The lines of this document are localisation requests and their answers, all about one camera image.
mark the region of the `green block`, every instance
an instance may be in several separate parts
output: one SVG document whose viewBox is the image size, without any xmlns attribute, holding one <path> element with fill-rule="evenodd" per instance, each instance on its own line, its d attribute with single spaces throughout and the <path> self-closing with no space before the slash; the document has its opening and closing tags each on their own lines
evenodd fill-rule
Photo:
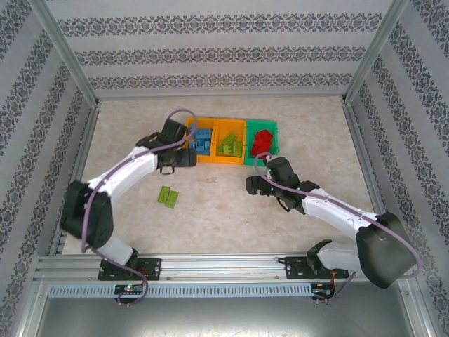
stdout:
<svg viewBox="0 0 449 337">
<path fill-rule="evenodd" d="M 157 202 L 165 204 L 169 194 L 170 194 L 170 188 L 167 186 L 162 186 L 161 192 L 159 193 L 159 198 L 157 199 Z"/>
<path fill-rule="evenodd" d="M 240 142 L 233 142 L 231 145 L 231 156 L 241 157 L 243 152 L 243 145 Z"/>
<path fill-rule="evenodd" d="M 223 153 L 224 154 L 230 154 L 231 153 L 231 147 L 228 145 L 223 145 Z"/>
<path fill-rule="evenodd" d="M 166 201 L 166 206 L 170 207 L 171 209 L 174 209 L 178 195 L 179 195 L 179 192 L 170 191 L 170 193 L 168 194 L 167 201 Z"/>
<path fill-rule="evenodd" d="M 231 132 L 226 138 L 222 141 L 223 145 L 231 145 L 237 139 L 237 134 L 235 132 Z"/>
</svg>

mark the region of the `white robotic arm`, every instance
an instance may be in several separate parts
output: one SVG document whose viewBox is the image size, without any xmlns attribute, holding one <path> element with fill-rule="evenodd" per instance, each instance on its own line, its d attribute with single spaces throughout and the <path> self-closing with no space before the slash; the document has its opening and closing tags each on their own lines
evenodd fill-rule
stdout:
<svg viewBox="0 0 449 337">
<path fill-rule="evenodd" d="M 134 147 L 131 153 L 117 165 L 111 167 L 110 170 L 104 172 L 101 176 L 89 180 L 87 182 L 88 187 L 93 190 L 112 169 L 130 159 L 129 163 L 121 167 L 98 190 L 99 193 L 105 192 L 109 196 L 111 206 L 113 207 L 121 195 L 136 184 L 137 181 L 157 170 L 156 154 L 149 153 L 145 156 L 135 158 L 137 154 L 146 152 L 147 150 L 144 146 Z M 97 251 L 121 265 L 125 265 L 133 255 L 133 248 L 114 234 L 111 235 L 103 246 L 97 248 Z"/>
<path fill-rule="evenodd" d="M 78 239 L 82 239 L 85 231 L 89 247 L 119 265 L 127 265 L 130 259 L 135 264 L 138 252 L 113 235 L 112 207 L 124 192 L 147 174 L 157 169 L 162 173 L 162 168 L 166 166 L 171 167 L 171 174 L 175 172 L 175 167 L 196 165 L 195 149 L 178 149 L 186 131 L 183 124 L 167 119 L 162 132 L 139 140 L 130 154 L 110 170 L 87 183 L 76 180 L 71 183 L 62 212 L 61 228 Z M 85 216 L 88 216 L 87 228 L 83 226 Z"/>
<path fill-rule="evenodd" d="M 353 241 L 339 244 L 324 240 L 310 249 L 307 264 L 316 274 L 321 270 L 349 270 L 363 273 L 378 287 L 387 288 L 416 264 L 417 260 L 406 246 L 410 246 L 407 234 L 394 214 L 362 211 L 330 196 L 315 183 L 301 182 L 284 157 L 271 157 L 267 168 L 267 177 L 246 179 L 249 194 L 260 192 L 261 195 L 275 196 L 284 210 L 295 209 L 326 221 Z M 374 226 L 373 222 L 392 231 L 401 242 Z"/>
</svg>

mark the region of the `plastic bin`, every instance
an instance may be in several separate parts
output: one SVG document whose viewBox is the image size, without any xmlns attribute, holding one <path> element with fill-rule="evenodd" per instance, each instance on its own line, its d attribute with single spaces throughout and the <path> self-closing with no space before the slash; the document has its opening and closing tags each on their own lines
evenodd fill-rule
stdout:
<svg viewBox="0 0 449 337">
<path fill-rule="evenodd" d="M 279 153 L 278 124 L 275 121 L 258 121 L 249 119 L 246 121 L 246 155 L 245 165 L 254 165 L 254 156 L 250 154 L 254 145 L 255 134 L 262 130 L 268 130 L 273 135 L 272 146 L 269 148 L 271 154 Z M 263 159 L 257 160 L 258 166 L 264 166 Z"/>
<path fill-rule="evenodd" d="M 222 141 L 231 133 L 237 135 L 237 141 L 242 143 L 241 157 L 230 157 L 226 155 L 217 154 L 217 146 L 222 144 Z M 215 144 L 213 153 L 213 162 L 222 164 L 238 164 L 243 165 L 245 162 L 246 152 L 246 120 L 244 119 L 217 119 L 217 126 L 215 130 Z"/>
<path fill-rule="evenodd" d="M 210 154 L 197 154 L 196 160 L 202 163 L 212 163 L 213 161 L 213 154 L 215 153 L 215 132 L 217 130 L 217 119 L 216 118 L 209 118 L 209 117 L 197 117 L 198 125 L 196 128 L 211 128 L 212 129 L 212 136 L 210 137 Z M 190 128 L 190 126 L 195 122 L 195 119 L 193 117 L 187 117 L 187 128 Z M 189 147 L 190 140 L 186 142 L 184 147 Z"/>
</svg>

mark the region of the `patterned wallpaper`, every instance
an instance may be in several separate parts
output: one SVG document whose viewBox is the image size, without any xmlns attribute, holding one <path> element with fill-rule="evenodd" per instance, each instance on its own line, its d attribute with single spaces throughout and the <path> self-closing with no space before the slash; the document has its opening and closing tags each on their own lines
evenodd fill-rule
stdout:
<svg viewBox="0 0 449 337">
<path fill-rule="evenodd" d="M 342 94 L 390 3 L 55 0 L 48 6 L 97 96 L 117 98 Z"/>
<path fill-rule="evenodd" d="M 26 0 L 0 4 L 0 336 L 47 255 L 90 108 Z"/>
<path fill-rule="evenodd" d="M 444 1 L 410 1 L 353 102 L 382 201 L 423 258 L 438 336 L 449 336 L 448 22 Z"/>
</svg>

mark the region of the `speckled floor surface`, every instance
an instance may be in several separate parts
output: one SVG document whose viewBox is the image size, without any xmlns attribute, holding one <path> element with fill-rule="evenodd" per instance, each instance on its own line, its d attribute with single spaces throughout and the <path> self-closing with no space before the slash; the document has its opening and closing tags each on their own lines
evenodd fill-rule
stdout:
<svg viewBox="0 0 449 337">
<path fill-rule="evenodd" d="M 177 98 L 105 102 L 93 136 L 84 180 L 124 158 L 143 136 L 160 131 L 166 116 L 185 107 L 199 116 L 278 122 L 280 155 L 301 180 L 372 211 L 338 97 Z M 186 115 L 176 119 L 185 121 Z M 327 223 L 286 213 L 273 197 L 250 196 L 252 166 L 203 164 L 174 175 L 153 173 L 125 193 L 114 209 L 114 234 L 140 253 L 256 253 L 306 251 L 322 239 L 348 239 Z M 176 207 L 158 204 L 161 186 L 180 192 Z M 78 254 L 68 236 L 64 254 Z"/>
</svg>

